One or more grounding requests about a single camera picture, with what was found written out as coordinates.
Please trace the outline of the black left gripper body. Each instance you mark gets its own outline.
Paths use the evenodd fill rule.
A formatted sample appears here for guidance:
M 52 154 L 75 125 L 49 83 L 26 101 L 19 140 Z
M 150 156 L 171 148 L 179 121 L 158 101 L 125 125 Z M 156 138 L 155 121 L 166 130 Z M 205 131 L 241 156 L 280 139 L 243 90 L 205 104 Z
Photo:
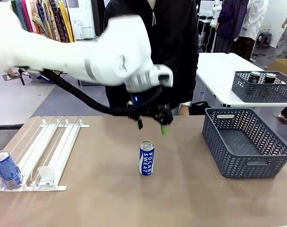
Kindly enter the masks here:
M 156 86 L 141 93 L 130 93 L 130 101 L 127 103 L 128 107 L 139 106 L 145 102 L 149 102 L 149 105 L 145 105 L 145 108 L 139 114 L 129 115 L 128 118 L 140 118 L 141 116 L 163 118 L 164 106 L 159 103 L 162 89 L 162 86 Z

